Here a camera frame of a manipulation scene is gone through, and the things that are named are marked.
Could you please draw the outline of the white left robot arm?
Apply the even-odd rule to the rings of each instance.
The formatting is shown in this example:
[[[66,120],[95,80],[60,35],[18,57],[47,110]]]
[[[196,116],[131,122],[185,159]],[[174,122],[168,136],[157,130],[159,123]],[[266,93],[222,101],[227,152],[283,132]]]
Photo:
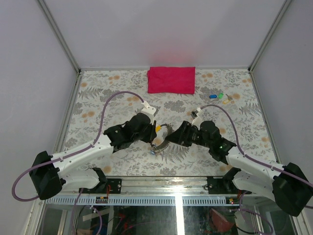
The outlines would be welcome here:
[[[154,116],[138,113],[124,124],[106,129],[95,142],[53,155],[48,155],[46,151],[39,153],[29,176],[41,200],[52,198],[62,191],[107,193],[109,183],[104,171],[96,166],[85,170],[81,167],[126,149],[133,142],[152,143],[156,136]]]

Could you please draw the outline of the metal keyring hoop yellow handle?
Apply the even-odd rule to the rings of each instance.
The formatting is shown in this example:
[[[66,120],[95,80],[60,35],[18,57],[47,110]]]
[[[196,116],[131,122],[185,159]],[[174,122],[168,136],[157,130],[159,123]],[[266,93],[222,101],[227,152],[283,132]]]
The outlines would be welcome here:
[[[162,124],[162,125],[160,125],[159,127],[160,127],[160,128],[166,127],[167,133],[166,133],[165,138],[166,138],[168,135],[172,134],[173,131],[174,131],[173,128],[172,128],[172,126],[171,126],[170,124]],[[150,153],[151,153],[152,155],[155,156],[156,154],[160,154],[160,153],[168,146],[169,141],[166,140],[165,138],[164,138],[163,142],[162,142],[161,144],[159,144],[159,145],[156,145],[155,143],[152,143],[152,144],[151,144]]]

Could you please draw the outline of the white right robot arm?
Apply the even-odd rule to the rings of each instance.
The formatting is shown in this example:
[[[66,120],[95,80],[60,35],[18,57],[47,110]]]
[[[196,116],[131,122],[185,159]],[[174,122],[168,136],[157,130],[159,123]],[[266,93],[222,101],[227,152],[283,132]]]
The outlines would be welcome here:
[[[295,217],[313,196],[313,186],[299,166],[271,164],[241,153],[238,145],[221,136],[212,121],[204,121],[200,127],[184,121],[165,139],[184,147],[193,144],[207,147],[216,161],[231,165],[232,176],[223,180],[223,188],[228,193],[239,189],[261,195]]]

